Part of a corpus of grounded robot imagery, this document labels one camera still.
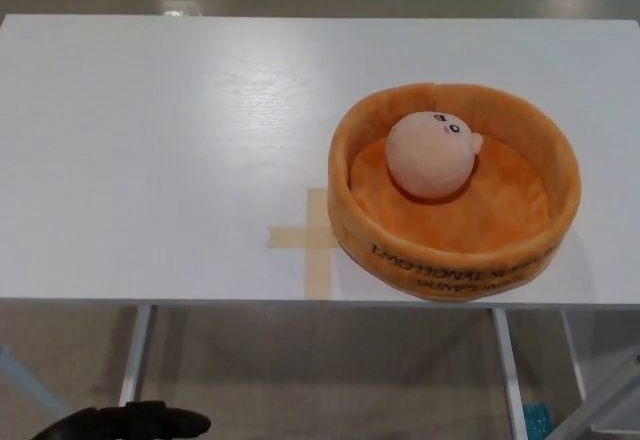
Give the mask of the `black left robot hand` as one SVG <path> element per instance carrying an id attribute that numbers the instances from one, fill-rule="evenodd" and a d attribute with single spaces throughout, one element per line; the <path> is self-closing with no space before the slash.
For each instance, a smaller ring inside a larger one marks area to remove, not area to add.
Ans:
<path id="1" fill-rule="evenodd" d="M 54 422 L 33 440 L 195 439 L 210 427 L 211 420 L 201 413 L 169 407 L 159 400 L 139 401 L 79 410 Z"/>

